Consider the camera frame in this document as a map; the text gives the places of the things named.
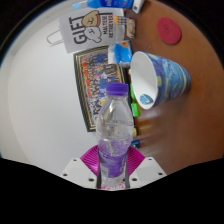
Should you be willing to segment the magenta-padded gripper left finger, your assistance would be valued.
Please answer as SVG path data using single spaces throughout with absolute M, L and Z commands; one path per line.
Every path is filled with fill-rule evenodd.
M 93 146 L 80 158 L 72 158 L 60 176 L 78 186 L 97 189 L 99 174 L 98 147 Z

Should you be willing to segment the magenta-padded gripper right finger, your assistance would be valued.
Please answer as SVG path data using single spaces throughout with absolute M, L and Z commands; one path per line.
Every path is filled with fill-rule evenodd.
M 137 149 L 129 148 L 125 177 L 128 189 L 146 186 L 165 176 L 165 171 L 153 157 L 145 157 Z

